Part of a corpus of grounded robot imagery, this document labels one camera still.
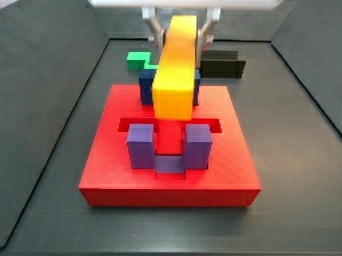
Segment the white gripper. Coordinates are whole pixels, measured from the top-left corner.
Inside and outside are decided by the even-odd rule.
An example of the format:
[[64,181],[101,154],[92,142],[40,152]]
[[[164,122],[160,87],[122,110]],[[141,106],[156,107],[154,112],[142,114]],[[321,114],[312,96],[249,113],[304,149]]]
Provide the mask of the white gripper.
[[211,31],[220,19],[220,9],[273,9],[283,0],[88,0],[94,7],[142,7],[141,17],[149,29],[148,42],[163,50],[164,32],[156,18],[156,8],[208,8],[205,22],[197,30],[196,65],[200,65],[201,50],[212,43]]

